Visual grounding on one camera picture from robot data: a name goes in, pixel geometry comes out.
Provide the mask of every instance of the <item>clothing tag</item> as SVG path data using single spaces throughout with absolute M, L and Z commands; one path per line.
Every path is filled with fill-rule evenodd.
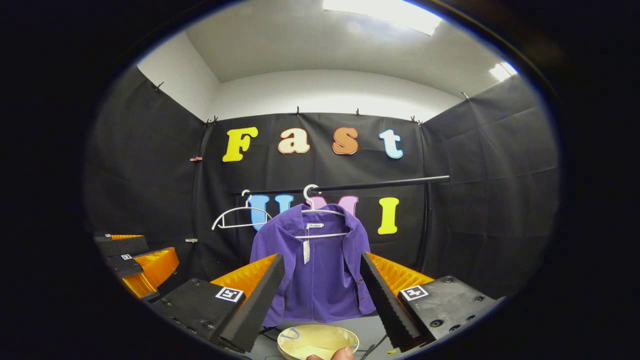
M 305 240 L 302 243 L 302 254 L 305 257 L 305 264 L 309 262 L 309 240 Z

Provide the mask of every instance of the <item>orange letter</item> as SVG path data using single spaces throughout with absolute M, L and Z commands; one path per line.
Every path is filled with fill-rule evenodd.
M 335 142 L 332 144 L 336 154 L 351 155 L 358 151 L 358 131 L 353 127 L 339 127 L 333 133 Z
M 307 144 L 307 132 L 297 127 L 282 131 L 280 137 L 284 140 L 278 144 L 278 150 L 283 154 L 291 154 L 292 152 L 304 154 L 311 149 L 311 146 Z

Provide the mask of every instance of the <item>purple shirt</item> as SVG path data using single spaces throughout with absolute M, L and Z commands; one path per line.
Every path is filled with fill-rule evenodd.
M 360 275 L 360 256 L 369 250 L 367 232 L 360 221 L 341 206 L 328 204 L 331 213 L 302 213 L 305 204 L 279 214 L 262 226 L 253 239 L 251 262 L 282 254 L 285 274 L 263 326 L 282 320 L 334 322 L 357 318 L 376 310 Z M 309 240 L 309 261 L 304 263 L 303 242 L 308 223 L 324 224 L 311 228 L 308 235 L 347 233 L 343 236 Z

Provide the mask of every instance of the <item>black curtain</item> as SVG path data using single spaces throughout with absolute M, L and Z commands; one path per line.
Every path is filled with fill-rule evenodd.
M 241 151 L 243 159 L 223 162 L 227 131 L 246 127 L 256 127 L 258 135 Z M 280 133 L 293 127 L 307 132 L 308 152 L 278 151 Z M 353 155 L 332 150 L 338 127 L 357 129 Z M 388 129 L 402 139 L 399 159 L 387 156 L 379 138 Z M 195 156 L 203 160 L 189 160 Z M 213 279 L 249 262 L 254 228 L 211 230 L 220 213 L 244 204 L 232 192 L 450 175 L 450 183 L 432 184 L 426 243 L 424 186 L 322 196 L 328 203 L 359 198 L 355 215 L 372 252 L 432 277 L 454 275 L 499 297 L 519 289 L 541 259 L 557 210 L 557 164 L 545 110 L 518 76 L 422 127 L 336 113 L 259 115 L 205 126 L 134 67 L 112 87 L 89 137 L 84 193 L 92 229 L 140 233 L 152 249 L 176 248 L 178 274 L 163 285 L 170 290 L 188 277 Z M 291 195 L 291 206 L 304 201 Z M 383 197 L 399 199 L 395 234 L 377 232 Z M 279 213 L 275 195 L 266 209 Z M 226 219 L 251 221 L 249 211 Z
M 193 180 L 204 123 L 156 91 L 137 67 L 111 87 L 86 144 L 84 203 L 88 226 L 143 234 L 152 250 L 175 247 L 173 287 L 195 273 Z
M 509 295 L 540 264 L 558 207 L 559 154 L 538 94 L 513 76 L 422 125 L 434 184 L 425 274 Z
M 223 162 L 227 151 L 227 131 L 256 127 L 258 135 L 250 139 L 240 161 Z M 308 134 L 310 150 L 303 154 L 282 154 L 278 143 L 280 133 L 298 127 Z M 338 155 L 332 150 L 333 132 L 339 127 L 354 127 L 358 131 L 359 149 L 353 155 Z M 399 159 L 387 156 L 379 134 L 393 129 L 401 137 Z M 246 197 L 234 197 L 232 192 L 249 189 L 277 190 L 303 188 L 308 184 L 335 185 L 374 183 L 396 179 L 422 177 L 422 140 L 419 127 L 401 119 L 377 116 L 357 117 L 356 114 L 295 113 L 243 117 L 219 121 L 210 125 L 204 141 L 202 173 L 196 180 L 196 216 L 198 221 L 198 253 L 207 278 L 235 270 L 249 262 L 256 230 L 252 227 L 211 230 L 214 220 L 224 211 L 244 206 Z M 291 206 L 304 202 L 302 194 L 291 194 Z M 323 192 L 327 203 L 337 203 L 344 195 L 359 198 L 355 216 L 363 223 L 371 251 L 405 266 L 414 267 L 424 219 L 424 187 L 402 186 L 370 190 Z M 395 234 L 378 234 L 382 208 L 379 200 L 396 197 Z M 266 209 L 279 214 L 275 195 L 269 195 Z M 249 211 L 227 215 L 227 224 L 249 224 Z

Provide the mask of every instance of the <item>hand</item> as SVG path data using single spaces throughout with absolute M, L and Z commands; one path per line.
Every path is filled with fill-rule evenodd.
M 309 355 L 307 356 L 307 360 L 323 360 L 319 356 Z M 331 356 L 331 360 L 354 360 L 353 351 L 350 347 L 344 347 L 335 352 L 333 356 Z

